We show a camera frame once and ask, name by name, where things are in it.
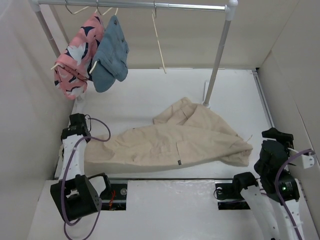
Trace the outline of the beige trousers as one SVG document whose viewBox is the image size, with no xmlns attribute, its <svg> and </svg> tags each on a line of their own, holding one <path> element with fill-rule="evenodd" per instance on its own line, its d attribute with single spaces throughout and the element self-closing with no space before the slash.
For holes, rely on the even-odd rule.
<svg viewBox="0 0 320 240">
<path fill-rule="evenodd" d="M 85 148 L 88 175 L 160 172 L 213 161 L 246 167 L 253 150 L 222 117 L 186 97 L 154 117 L 152 125 L 98 139 Z"/>
</svg>

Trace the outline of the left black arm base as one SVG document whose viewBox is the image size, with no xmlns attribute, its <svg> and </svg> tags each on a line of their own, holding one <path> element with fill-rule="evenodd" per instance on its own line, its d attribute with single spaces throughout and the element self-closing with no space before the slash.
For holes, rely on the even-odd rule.
<svg viewBox="0 0 320 240">
<path fill-rule="evenodd" d="M 99 197 L 102 200 L 102 211 L 125 211 L 127 208 L 126 183 L 112 183 L 110 190 L 104 190 Z"/>
</svg>

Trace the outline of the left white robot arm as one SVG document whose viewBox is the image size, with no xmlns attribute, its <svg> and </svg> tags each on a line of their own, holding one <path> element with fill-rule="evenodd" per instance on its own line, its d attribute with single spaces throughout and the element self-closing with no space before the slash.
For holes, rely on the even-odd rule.
<svg viewBox="0 0 320 240">
<path fill-rule="evenodd" d="M 61 174 L 58 182 L 50 186 L 50 194 L 63 221 L 73 226 L 102 209 L 102 199 L 111 195 L 112 186 L 105 173 L 85 175 L 86 146 L 91 140 L 99 139 L 91 136 L 84 114 L 72 114 L 69 120 L 69 126 L 61 133 Z"/>
</svg>

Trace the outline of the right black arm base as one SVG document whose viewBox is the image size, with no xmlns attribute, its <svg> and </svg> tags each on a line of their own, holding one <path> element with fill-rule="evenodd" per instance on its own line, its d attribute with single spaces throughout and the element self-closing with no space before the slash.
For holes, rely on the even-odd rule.
<svg viewBox="0 0 320 240">
<path fill-rule="evenodd" d="M 231 182 L 215 184 L 213 196 L 219 210 L 249 210 L 250 207 L 240 193 L 234 190 Z"/>
</svg>

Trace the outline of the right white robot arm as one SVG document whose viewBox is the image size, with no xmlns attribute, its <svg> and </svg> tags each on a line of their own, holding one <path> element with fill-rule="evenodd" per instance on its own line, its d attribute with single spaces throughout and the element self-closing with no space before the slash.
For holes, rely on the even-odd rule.
<svg viewBox="0 0 320 240">
<path fill-rule="evenodd" d="M 256 180 L 251 172 L 237 174 L 231 191 L 249 205 L 265 240 L 302 240 L 298 182 L 286 167 L 304 166 L 313 151 L 294 150 L 293 135 L 274 127 L 263 131 L 262 137 L 259 159 L 254 165 L 260 179 Z"/>
</svg>

